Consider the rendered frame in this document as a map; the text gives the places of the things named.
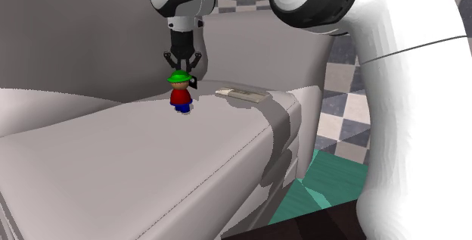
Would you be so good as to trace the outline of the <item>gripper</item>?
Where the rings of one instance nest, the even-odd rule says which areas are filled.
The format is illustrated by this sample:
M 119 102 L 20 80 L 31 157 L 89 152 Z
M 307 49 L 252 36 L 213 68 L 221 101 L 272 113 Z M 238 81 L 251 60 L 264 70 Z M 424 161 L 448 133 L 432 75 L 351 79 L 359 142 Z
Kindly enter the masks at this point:
M 179 32 L 170 31 L 171 47 L 170 51 L 163 53 L 164 58 L 172 69 L 180 69 L 180 60 L 185 60 L 185 68 L 187 72 L 191 72 L 199 63 L 202 54 L 194 49 L 194 35 L 192 31 Z

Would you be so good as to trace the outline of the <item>toy figure with green hat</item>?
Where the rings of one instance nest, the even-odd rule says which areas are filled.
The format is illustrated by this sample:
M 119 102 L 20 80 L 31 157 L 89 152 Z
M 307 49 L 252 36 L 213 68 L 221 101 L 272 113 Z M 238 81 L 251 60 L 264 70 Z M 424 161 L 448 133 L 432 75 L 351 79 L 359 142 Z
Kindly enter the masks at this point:
M 176 111 L 188 113 L 193 101 L 188 87 L 196 89 L 197 78 L 184 70 L 175 70 L 167 81 L 172 86 L 169 103 Z

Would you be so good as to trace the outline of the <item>white remote control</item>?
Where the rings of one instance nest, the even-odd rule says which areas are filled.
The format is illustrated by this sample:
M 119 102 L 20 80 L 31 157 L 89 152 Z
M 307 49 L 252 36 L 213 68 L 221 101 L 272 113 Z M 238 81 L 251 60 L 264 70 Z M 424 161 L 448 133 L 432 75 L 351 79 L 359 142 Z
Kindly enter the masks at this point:
M 231 98 L 236 98 L 236 99 L 240 99 L 244 101 L 250 101 L 253 103 L 259 103 L 269 96 L 268 93 L 253 92 L 253 91 L 230 88 L 230 87 L 222 87 L 220 89 L 217 89 L 216 94 L 224 95 L 224 96 L 228 96 Z

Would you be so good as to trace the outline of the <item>grey sofa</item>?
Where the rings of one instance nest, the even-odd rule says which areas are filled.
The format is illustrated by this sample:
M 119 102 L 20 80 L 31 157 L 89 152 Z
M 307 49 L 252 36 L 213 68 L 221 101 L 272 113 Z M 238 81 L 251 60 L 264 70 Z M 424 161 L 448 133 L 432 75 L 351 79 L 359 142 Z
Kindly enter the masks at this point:
M 0 240 L 221 240 L 270 221 L 312 160 L 333 39 L 268 0 L 216 0 L 202 21 L 181 113 L 150 0 L 0 0 Z

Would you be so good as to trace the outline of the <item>teal rug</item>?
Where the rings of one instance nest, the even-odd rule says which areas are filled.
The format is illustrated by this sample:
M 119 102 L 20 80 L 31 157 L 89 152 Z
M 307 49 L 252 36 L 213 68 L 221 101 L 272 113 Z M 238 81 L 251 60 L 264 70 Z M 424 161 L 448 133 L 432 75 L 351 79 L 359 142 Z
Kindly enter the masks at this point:
M 305 177 L 293 181 L 270 223 L 356 200 L 367 172 L 364 164 L 315 150 Z

